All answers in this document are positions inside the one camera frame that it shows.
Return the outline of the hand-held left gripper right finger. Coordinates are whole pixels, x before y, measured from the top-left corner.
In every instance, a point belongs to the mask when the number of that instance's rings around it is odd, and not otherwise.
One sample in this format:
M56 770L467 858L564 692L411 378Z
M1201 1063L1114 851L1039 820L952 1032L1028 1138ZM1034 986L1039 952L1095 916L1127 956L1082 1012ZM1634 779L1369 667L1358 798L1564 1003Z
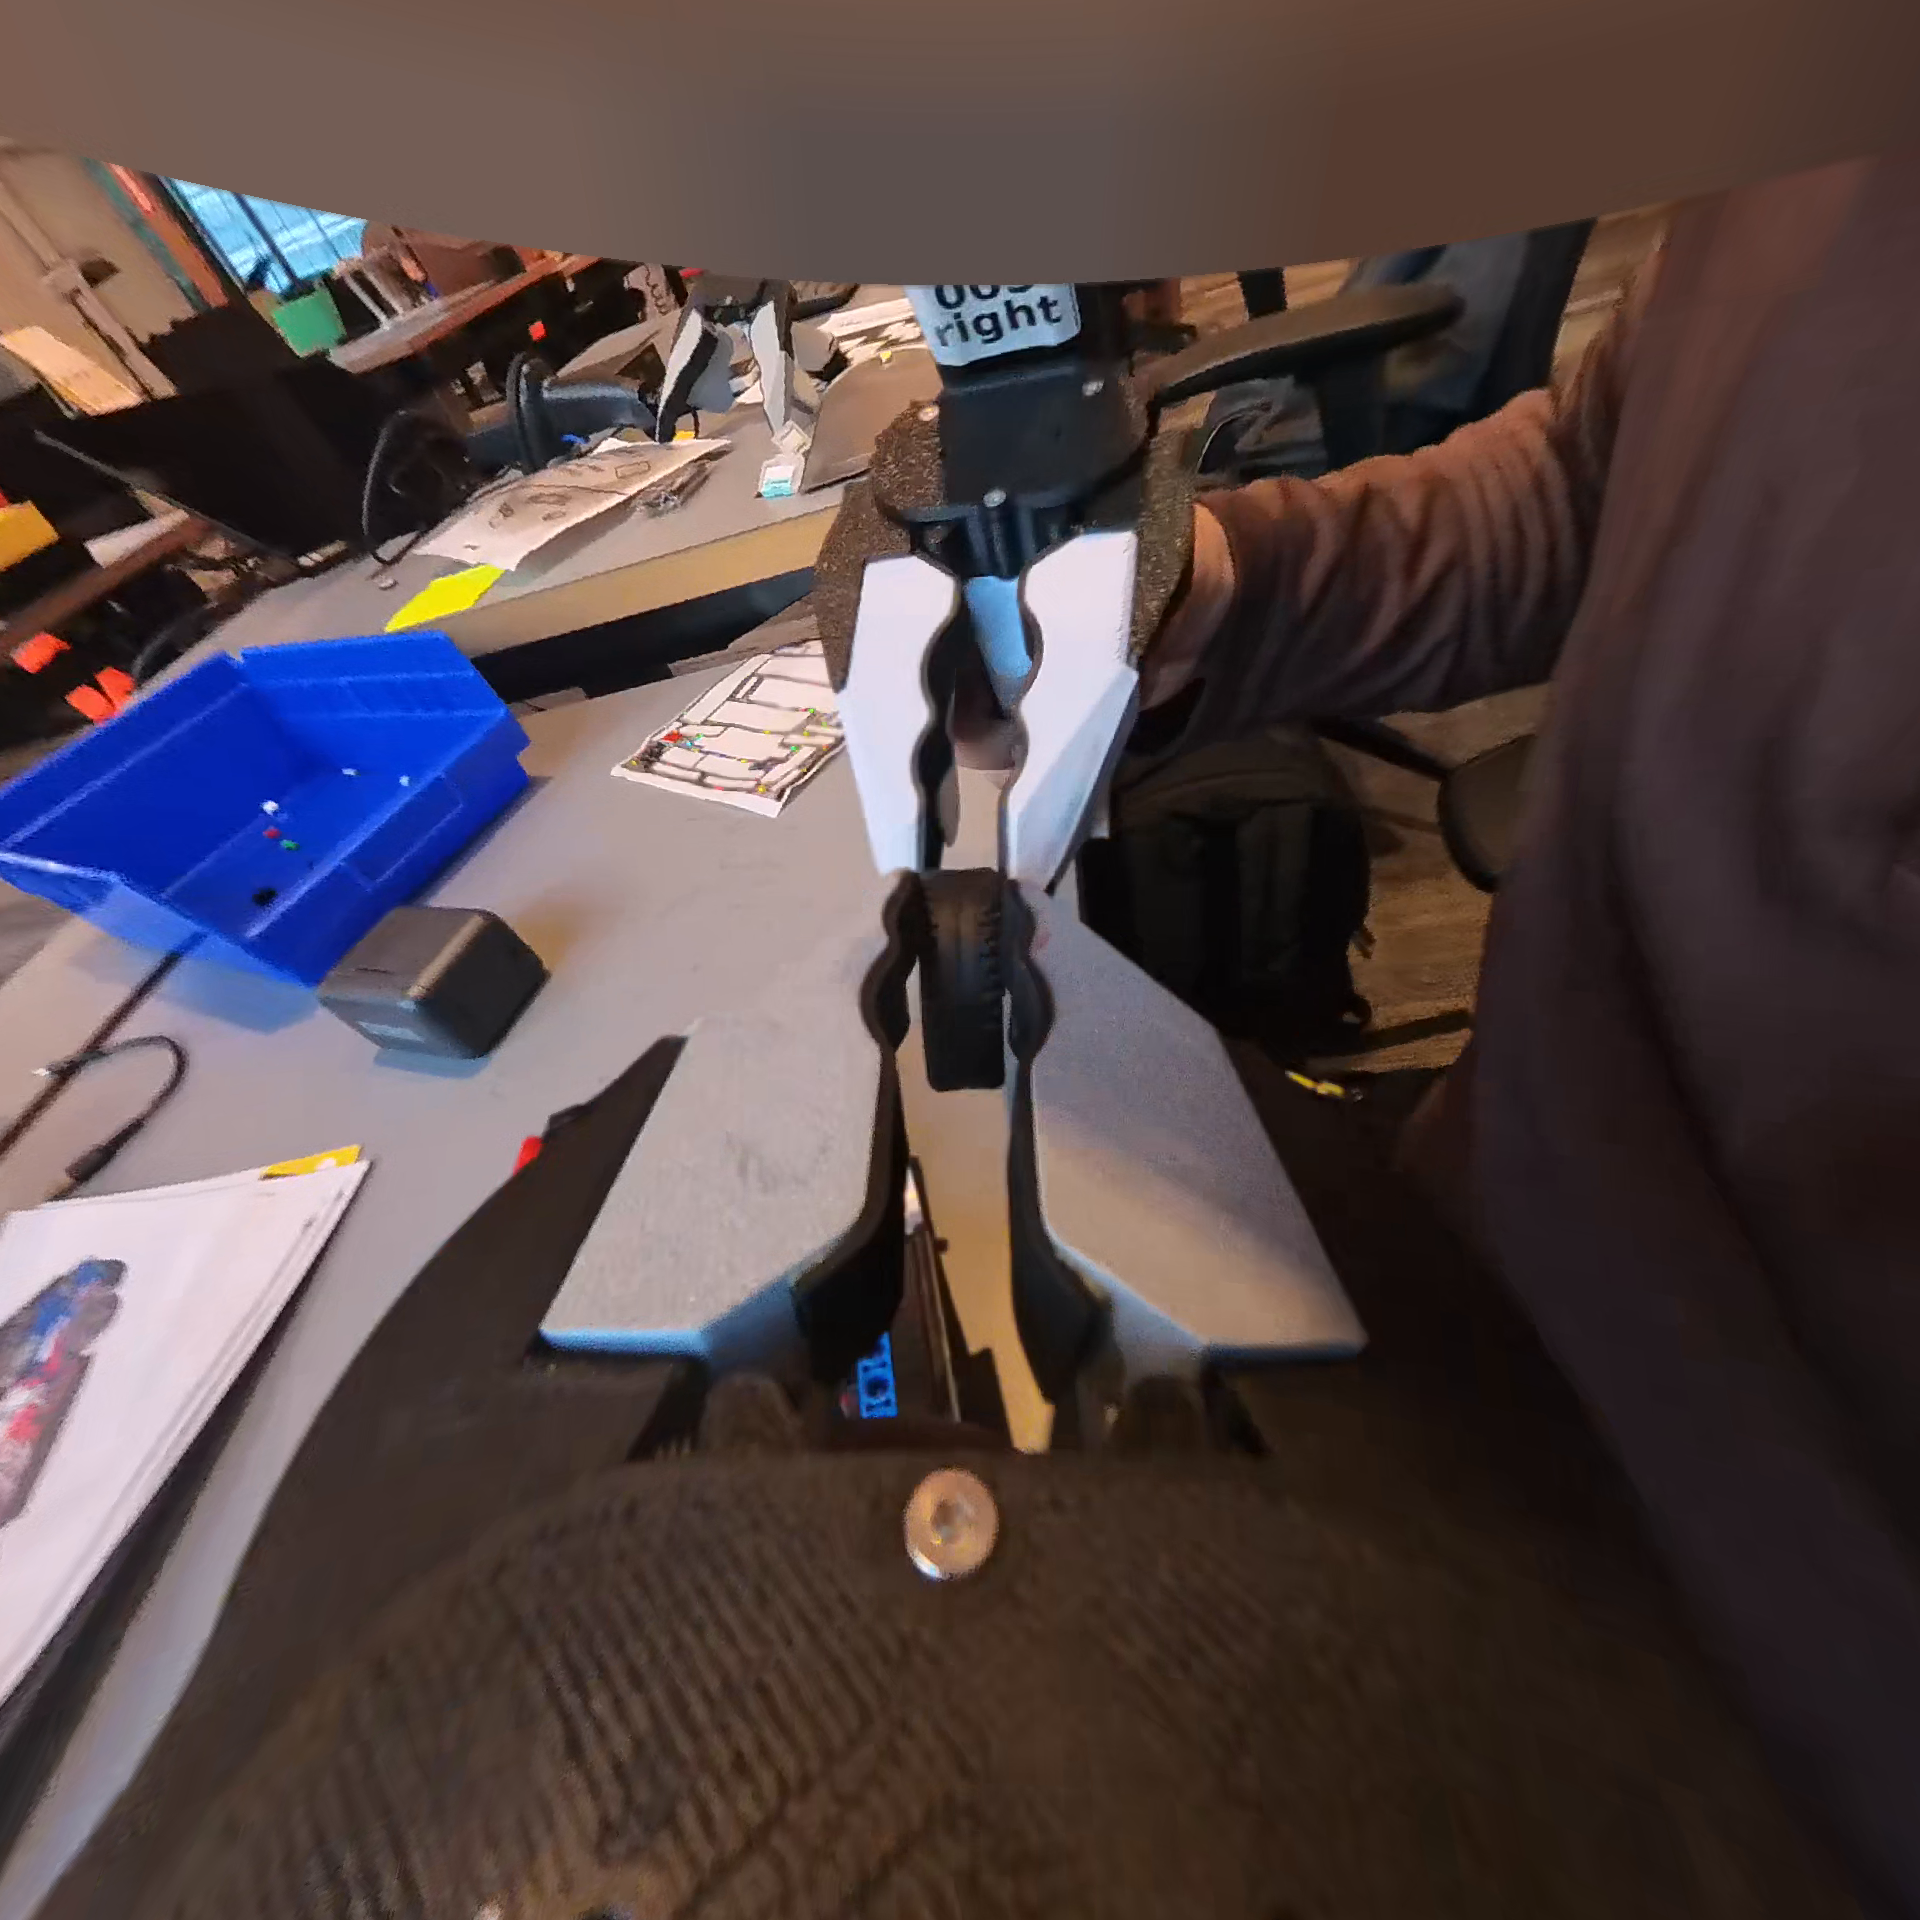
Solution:
M1003 899L1032 1364L1344 1361L1367 1335L1233 1058L1051 897Z

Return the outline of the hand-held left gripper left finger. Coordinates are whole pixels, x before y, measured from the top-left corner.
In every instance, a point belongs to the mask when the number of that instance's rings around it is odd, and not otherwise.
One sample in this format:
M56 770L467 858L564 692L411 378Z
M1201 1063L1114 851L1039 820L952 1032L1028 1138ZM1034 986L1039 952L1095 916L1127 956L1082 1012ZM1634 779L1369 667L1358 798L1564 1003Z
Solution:
M865 1359L906 1270L897 1054L921 883L698 1023L545 1312L568 1355Z

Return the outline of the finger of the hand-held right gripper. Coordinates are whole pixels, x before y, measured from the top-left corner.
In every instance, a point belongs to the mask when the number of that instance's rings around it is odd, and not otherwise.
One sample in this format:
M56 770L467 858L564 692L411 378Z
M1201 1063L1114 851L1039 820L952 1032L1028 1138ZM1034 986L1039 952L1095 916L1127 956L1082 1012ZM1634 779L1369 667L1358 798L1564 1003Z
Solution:
M944 735L929 671L955 611L954 576L923 558L865 568L838 715L878 876L923 874L938 860L944 775L923 755Z
M1137 564L1137 534L1089 534L1022 578L1039 656L1018 704L1019 761L1002 793L1002 871L1024 890L1055 888L1104 824L1138 706Z

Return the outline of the toy brick car chassis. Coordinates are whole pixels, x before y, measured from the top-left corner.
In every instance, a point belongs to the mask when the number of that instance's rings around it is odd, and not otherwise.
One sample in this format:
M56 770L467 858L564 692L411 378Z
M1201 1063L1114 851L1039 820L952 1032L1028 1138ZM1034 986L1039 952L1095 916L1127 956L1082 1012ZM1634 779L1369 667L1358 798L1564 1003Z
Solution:
M912 1156L903 1178L903 1298L891 1327L828 1399L828 1432L959 1424L961 1347L944 1240L934 1224L921 1162Z

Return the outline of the black toy tyre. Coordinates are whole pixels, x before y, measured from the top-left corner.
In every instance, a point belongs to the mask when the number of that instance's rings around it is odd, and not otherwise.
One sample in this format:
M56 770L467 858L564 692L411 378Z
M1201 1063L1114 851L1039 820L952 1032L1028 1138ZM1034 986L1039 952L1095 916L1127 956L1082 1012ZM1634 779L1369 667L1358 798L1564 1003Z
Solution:
M934 1094L1003 1086L1009 897L996 870L930 871L919 880L912 947Z

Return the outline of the person's right forearm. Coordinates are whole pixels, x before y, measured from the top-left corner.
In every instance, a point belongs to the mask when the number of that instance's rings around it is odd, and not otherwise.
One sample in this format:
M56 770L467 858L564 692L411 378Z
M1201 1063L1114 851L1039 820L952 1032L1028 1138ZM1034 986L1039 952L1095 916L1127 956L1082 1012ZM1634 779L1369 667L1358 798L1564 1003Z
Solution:
M1433 446L1201 497L1142 711L1231 735L1546 679L1593 562L1620 409L1603 338L1568 380Z

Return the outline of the printed sticker sheet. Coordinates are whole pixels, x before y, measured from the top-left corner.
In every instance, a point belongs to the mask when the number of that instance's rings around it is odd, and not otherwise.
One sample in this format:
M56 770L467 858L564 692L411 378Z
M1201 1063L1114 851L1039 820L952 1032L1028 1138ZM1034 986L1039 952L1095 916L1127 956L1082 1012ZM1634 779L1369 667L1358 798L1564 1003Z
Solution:
M611 775L775 820L847 750L835 700L823 646L784 643L734 664Z

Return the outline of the black backpack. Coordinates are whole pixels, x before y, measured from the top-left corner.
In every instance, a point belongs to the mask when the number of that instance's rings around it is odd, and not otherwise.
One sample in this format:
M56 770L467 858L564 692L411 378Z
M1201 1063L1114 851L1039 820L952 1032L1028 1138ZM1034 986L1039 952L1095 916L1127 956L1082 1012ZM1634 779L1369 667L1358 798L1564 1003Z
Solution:
M1130 755L1078 858L1083 923L1233 1040L1298 1062L1371 1023L1354 944L1371 903L1358 802L1327 746L1267 728Z

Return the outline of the black office chair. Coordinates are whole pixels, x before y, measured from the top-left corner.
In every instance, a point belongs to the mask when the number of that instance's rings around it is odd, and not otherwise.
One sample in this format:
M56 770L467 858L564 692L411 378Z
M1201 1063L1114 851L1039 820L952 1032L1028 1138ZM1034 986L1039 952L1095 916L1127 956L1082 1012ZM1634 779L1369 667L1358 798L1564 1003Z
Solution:
M1156 366L1166 401L1292 380L1313 396L1308 446L1263 440L1240 403L1204 433L1215 480L1337 472L1433 446L1552 375L1596 220L1362 264L1331 300L1212 335Z

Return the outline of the dark grey power adapter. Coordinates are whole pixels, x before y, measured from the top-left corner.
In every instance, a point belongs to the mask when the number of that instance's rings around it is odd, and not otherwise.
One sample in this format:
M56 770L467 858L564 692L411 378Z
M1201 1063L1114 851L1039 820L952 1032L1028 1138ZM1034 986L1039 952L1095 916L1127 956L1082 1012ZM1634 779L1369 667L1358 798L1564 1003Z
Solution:
M548 982L542 956L483 908L409 903L319 986L319 1003L376 1049L448 1063L488 1058Z

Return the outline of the white printed paper sheet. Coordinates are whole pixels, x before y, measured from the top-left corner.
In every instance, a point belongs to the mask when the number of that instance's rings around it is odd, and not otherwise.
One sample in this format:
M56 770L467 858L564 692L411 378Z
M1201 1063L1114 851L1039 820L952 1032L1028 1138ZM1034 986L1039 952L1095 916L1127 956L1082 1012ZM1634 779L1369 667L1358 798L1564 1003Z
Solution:
M722 459L729 444L606 440L598 449L514 480L483 487L417 551L455 568L512 572L603 518L667 497L688 473Z

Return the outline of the yellow paper note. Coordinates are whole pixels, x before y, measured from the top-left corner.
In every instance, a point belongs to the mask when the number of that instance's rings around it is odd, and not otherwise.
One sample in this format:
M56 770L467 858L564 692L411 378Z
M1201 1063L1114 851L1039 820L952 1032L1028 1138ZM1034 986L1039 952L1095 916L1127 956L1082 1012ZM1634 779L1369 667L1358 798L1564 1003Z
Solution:
M503 568L459 568L409 596L386 622L384 633L443 628L448 619L481 607L507 578Z

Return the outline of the blue plastic bin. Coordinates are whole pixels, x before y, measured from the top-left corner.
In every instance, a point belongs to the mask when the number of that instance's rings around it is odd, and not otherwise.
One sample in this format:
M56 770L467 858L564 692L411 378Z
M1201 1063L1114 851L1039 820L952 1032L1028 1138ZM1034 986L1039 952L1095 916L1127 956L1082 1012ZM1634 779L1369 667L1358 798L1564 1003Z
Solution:
M529 746L434 631L216 654L6 786L2 876L314 990L521 800Z

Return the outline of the person's dark brown clothing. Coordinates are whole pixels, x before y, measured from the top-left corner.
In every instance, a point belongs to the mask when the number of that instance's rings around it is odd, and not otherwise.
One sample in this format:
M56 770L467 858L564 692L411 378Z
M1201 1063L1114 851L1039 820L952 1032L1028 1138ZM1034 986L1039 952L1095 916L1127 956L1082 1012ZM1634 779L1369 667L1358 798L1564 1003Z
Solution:
M1915 148L1682 208L1512 503L1566 641L1478 1224L1874 1916L1915 1916Z

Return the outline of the open instruction booklet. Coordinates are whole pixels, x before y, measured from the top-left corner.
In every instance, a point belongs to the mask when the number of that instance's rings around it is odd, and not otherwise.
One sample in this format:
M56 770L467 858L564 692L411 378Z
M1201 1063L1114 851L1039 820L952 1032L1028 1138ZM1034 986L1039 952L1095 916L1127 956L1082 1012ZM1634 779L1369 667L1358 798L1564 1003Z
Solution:
M360 1146L2 1231L2 1699L79 1616L348 1214Z

